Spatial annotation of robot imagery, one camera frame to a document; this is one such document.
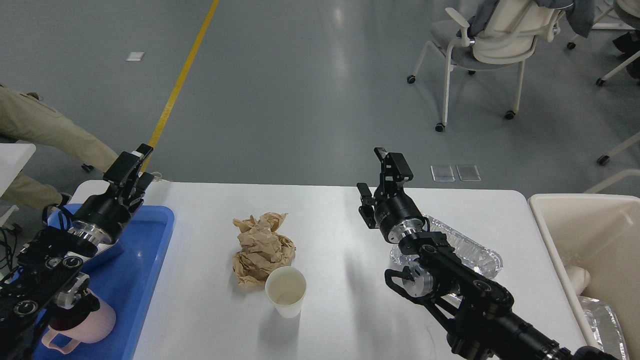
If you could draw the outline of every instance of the crumpled paper bag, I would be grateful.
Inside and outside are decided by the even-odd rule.
[[[234,273],[240,286],[264,285],[273,270],[293,257],[296,251],[293,241],[275,232],[286,217],[287,213],[266,213],[258,221],[253,215],[247,220],[234,219],[234,225],[240,229],[238,240],[242,247],[233,256]]]

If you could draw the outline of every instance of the yellow floor line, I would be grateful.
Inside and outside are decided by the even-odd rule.
[[[214,0],[211,3],[211,7],[209,7],[209,12],[207,16],[204,18],[202,22],[202,26],[200,27],[200,31],[198,32],[198,36],[196,36],[196,40],[193,42],[191,46],[191,51],[189,52],[189,56],[187,56],[187,60],[184,62],[182,66],[182,70],[180,71],[180,75],[178,75],[178,80],[176,80],[175,85],[173,86],[173,90],[171,91],[171,95],[169,95],[169,99],[167,100],[162,115],[160,115],[160,120],[156,124],[156,128],[154,129],[154,133],[151,134],[151,139],[149,139],[149,145],[156,147],[160,136],[164,130],[164,126],[166,125],[166,121],[169,119],[169,115],[171,115],[171,111],[173,110],[173,105],[175,104],[176,99],[178,99],[178,95],[180,95],[180,90],[182,90],[182,84],[184,84],[184,80],[187,78],[187,74],[189,74],[189,69],[191,68],[191,64],[193,63],[193,59],[196,57],[198,53],[198,49],[200,48],[200,44],[202,43],[202,39],[204,38],[204,34],[207,32],[207,28],[209,27],[209,23],[211,22],[211,18],[213,17],[213,13],[216,12],[216,8],[218,7],[218,1]],[[142,171],[147,169],[147,165],[149,164],[149,160],[151,157],[147,158],[145,164],[142,166]]]

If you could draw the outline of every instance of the white paper cup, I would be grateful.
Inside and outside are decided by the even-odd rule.
[[[273,270],[264,285],[267,297],[285,318],[294,318],[300,314],[306,290],[305,277],[291,266]]]

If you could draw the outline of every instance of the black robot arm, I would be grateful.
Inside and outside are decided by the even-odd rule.
[[[374,149],[381,162],[380,185],[371,195],[365,183],[358,183],[359,212],[369,229],[380,229],[384,239],[397,243],[404,255],[418,255],[418,274],[405,266],[388,269],[385,282],[400,296],[424,306],[447,332],[451,352],[467,360],[485,360],[498,355],[502,360],[615,360],[597,348],[581,347],[575,354],[561,348],[512,312],[514,298],[499,283],[464,266],[443,233],[431,232],[403,185],[413,178],[404,156]],[[429,277],[429,288],[412,296],[394,279],[418,281]],[[461,297],[458,307],[443,297]]]
[[[97,297],[88,291],[89,276],[81,268],[118,241],[143,204],[154,176],[139,171],[152,151],[141,144],[136,151],[121,153],[104,174],[109,188],[103,194],[89,197],[74,215],[60,207],[67,226],[62,220],[61,229],[45,223],[36,238],[25,244],[17,256],[18,268],[0,283],[0,359],[31,359],[51,320],[83,320],[100,308]],[[48,208],[43,211],[44,221]]]

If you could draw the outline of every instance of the white bin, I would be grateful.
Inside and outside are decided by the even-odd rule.
[[[640,359],[640,199],[539,194],[529,199],[529,205],[587,344],[596,346],[563,261],[591,274],[591,283],[582,294],[611,305],[625,335],[629,358]]]

